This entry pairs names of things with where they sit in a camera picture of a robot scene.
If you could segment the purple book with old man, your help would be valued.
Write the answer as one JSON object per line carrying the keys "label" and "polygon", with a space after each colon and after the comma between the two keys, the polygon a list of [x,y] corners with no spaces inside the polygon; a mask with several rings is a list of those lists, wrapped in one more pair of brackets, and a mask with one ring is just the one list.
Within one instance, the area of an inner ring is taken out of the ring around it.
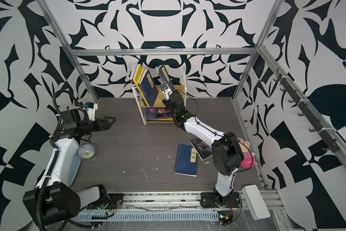
{"label": "purple book with old man", "polygon": [[172,114],[168,108],[164,107],[148,107],[145,110],[146,120],[162,120],[172,121]]}

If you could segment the small blue book yellow label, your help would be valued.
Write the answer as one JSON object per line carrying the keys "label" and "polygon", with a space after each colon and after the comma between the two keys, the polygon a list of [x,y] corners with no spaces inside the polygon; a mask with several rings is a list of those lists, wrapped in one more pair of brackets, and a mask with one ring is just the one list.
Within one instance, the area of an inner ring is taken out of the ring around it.
{"label": "small blue book yellow label", "polygon": [[144,69],[139,80],[139,87],[147,107],[153,107],[158,96],[158,90],[148,69]]}

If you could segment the blue book underneath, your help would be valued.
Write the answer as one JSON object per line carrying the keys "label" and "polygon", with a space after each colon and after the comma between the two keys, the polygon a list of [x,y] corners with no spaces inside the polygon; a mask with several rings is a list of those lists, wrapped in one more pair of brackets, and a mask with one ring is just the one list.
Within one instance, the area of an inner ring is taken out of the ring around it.
{"label": "blue book underneath", "polygon": [[197,152],[186,144],[178,144],[174,173],[196,177],[198,171]]}

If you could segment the blue book front yellow label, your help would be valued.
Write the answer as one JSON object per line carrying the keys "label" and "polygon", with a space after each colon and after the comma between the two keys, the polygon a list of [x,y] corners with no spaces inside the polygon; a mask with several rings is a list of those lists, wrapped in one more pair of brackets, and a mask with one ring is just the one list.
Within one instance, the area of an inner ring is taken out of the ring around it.
{"label": "blue book front yellow label", "polygon": [[140,88],[142,89],[142,92],[149,104],[148,107],[152,106],[152,100],[151,100],[151,93],[152,93],[152,86],[150,84],[149,81],[149,76],[150,76],[150,72],[148,69],[144,69],[144,73],[142,76],[142,79],[140,80]]}

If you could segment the yellow cartoon cover book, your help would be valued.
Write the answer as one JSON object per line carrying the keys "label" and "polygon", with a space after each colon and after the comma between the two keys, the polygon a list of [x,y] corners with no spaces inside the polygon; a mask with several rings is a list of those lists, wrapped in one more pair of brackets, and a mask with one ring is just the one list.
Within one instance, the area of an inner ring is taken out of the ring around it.
{"label": "yellow cartoon cover book", "polygon": [[145,102],[146,102],[146,107],[147,106],[149,106],[149,104],[148,104],[148,102],[147,102],[147,100],[146,100],[146,98],[145,98],[145,96],[144,96],[144,94],[143,94],[143,92],[142,92],[142,89],[140,88],[140,86],[139,86],[139,84],[140,84],[140,80],[142,79],[142,76],[143,76],[143,73],[144,73],[144,69],[143,69],[143,71],[141,72],[141,74],[140,74],[140,77],[137,79],[138,80],[138,82],[137,82],[137,86],[139,87],[139,90],[140,90],[140,92],[141,92],[141,94],[142,94],[142,96],[143,96],[143,98],[144,98],[144,100],[145,100]]}

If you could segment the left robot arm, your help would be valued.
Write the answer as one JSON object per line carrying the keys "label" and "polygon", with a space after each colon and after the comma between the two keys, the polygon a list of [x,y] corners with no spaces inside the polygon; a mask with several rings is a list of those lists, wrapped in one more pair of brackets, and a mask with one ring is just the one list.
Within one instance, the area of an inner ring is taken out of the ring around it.
{"label": "left robot arm", "polygon": [[97,103],[82,105],[72,93],[58,90],[53,95],[57,125],[49,142],[53,148],[50,161],[39,182],[31,191],[25,192],[23,203],[39,230],[63,222],[87,207],[100,207],[108,199],[102,184],[88,187],[80,192],[73,191],[76,174],[83,160],[95,160],[96,150],[90,140],[94,132],[107,131],[116,118],[95,118]]}

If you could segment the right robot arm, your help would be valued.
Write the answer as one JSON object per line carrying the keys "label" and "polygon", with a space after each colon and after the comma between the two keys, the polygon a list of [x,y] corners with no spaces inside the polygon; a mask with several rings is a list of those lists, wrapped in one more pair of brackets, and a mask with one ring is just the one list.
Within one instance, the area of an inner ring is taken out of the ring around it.
{"label": "right robot arm", "polygon": [[236,173],[245,160],[245,153],[250,151],[250,143],[238,138],[234,133],[223,133],[200,121],[196,115],[186,110],[182,95],[178,90],[164,90],[163,103],[169,108],[175,125],[201,139],[212,149],[212,159],[218,170],[217,183],[212,196],[201,199],[202,207],[225,206],[232,201],[239,201],[235,195],[233,183]]}

